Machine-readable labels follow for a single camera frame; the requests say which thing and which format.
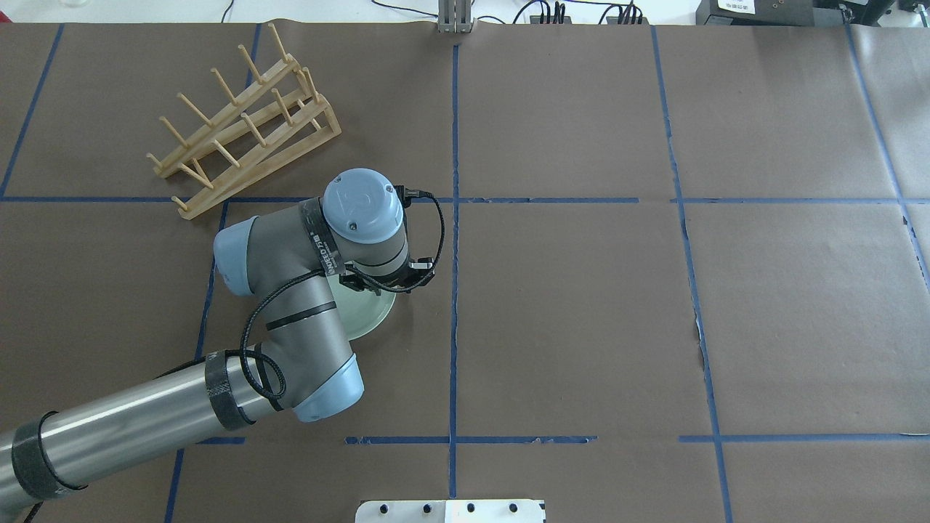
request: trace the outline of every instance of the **blue joint cap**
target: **blue joint cap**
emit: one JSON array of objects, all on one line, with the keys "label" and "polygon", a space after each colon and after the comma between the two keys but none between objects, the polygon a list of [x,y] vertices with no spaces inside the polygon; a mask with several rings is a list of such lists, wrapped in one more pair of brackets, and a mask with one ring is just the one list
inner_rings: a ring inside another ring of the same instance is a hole
[{"label": "blue joint cap", "polygon": [[322,420],[355,405],[364,391],[365,384],[358,371],[358,361],[355,354],[352,354],[320,388],[294,407],[294,412],[297,419],[305,423]]},{"label": "blue joint cap", "polygon": [[384,175],[352,168],[326,186],[323,216],[338,235],[370,245],[397,234],[404,224],[404,206]]},{"label": "blue joint cap", "polygon": [[223,276],[223,283],[236,296],[253,294],[248,285],[248,236],[252,232],[252,222],[257,217],[227,227],[213,238],[213,258],[217,270]]}]

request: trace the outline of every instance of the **white floor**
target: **white floor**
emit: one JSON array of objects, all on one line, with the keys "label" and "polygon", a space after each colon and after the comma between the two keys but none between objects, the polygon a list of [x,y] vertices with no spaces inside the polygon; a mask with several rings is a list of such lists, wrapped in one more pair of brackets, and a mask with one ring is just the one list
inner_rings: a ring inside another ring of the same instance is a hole
[{"label": "white floor", "polygon": [[[65,3],[86,1],[81,7]],[[437,0],[382,0],[382,3],[436,12]],[[645,16],[655,24],[693,24],[700,0],[636,0]],[[474,17],[493,15],[511,22],[524,0],[475,0]],[[0,0],[0,10],[13,21],[32,22],[213,22],[219,21],[229,0]],[[574,23],[596,23],[604,6],[569,4],[566,14]],[[528,8],[521,17],[538,13]],[[226,21],[259,22],[285,18],[300,21],[362,22],[425,20],[415,13],[396,11],[369,0],[234,0]],[[884,26],[919,26],[919,17],[894,12],[882,20]]]}]

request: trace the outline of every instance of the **black band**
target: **black band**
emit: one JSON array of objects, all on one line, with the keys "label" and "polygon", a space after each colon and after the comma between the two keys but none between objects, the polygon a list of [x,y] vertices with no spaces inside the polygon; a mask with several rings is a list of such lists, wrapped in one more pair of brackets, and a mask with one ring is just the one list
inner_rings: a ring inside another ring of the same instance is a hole
[{"label": "black band", "polygon": [[326,311],[331,311],[335,308],[336,308],[336,302],[324,303],[322,305],[317,305],[315,307],[311,307],[310,309],[300,311],[299,313],[294,313],[293,315],[285,316],[281,319],[276,319],[273,322],[266,323],[265,328],[267,330],[279,329],[285,325],[290,325],[294,323],[295,321],[300,321],[301,319],[307,319],[311,316],[316,316]]},{"label": "black band", "polygon": [[46,451],[42,448],[42,423],[52,414],[57,412],[52,410],[38,420],[16,429],[10,450],[13,474],[20,482],[20,487],[37,500],[56,500],[87,487],[73,487],[61,481],[48,462]]},{"label": "black band", "polygon": [[225,351],[206,355],[204,382],[206,395],[210,398],[210,406],[213,407],[219,424],[228,431],[234,431],[254,422],[248,419],[246,413],[235,402],[230,375],[226,371],[226,357]]},{"label": "black band", "polygon": [[[261,343],[255,345],[255,352],[261,354]],[[259,368],[259,381],[261,381],[261,386],[265,387],[265,390],[272,390],[272,383],[268,380],[268,372],[265,370],[265,360],[261,358],[256,358],[255,366]],[[281,407],[281,403],[273,398],[267,398],[268,403],[272,404],[272,408],[278,412],[284,410],[284,407]]]},{"label": "black band", "polygon": [[342,262],[342,256],[339,254],[339,248],[336,247],[336,240],[333,238],[332,231],[329,230],[329,224],[323,217],[323,207],[320,205],[320,198],[311,198],[299,203],[300,214],[303,216],[303,228],[310,237],[310,244],[316,251],[316,257],[320,260],[320,266],[327,276],[340,275],[345,272],[345,264]]}]

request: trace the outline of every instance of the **white bracket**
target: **white bracket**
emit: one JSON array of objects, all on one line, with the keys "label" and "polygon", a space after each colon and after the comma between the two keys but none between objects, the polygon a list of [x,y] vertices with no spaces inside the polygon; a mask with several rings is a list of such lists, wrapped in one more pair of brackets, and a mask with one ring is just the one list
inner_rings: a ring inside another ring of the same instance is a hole
[{"label": "white bracket", "polygon": [[545,523],[542,500],[364,502],[355,523]]},{"label": "white bracket", "polygon": [[439,0],[440,33],[471,33],[472,0]]}]

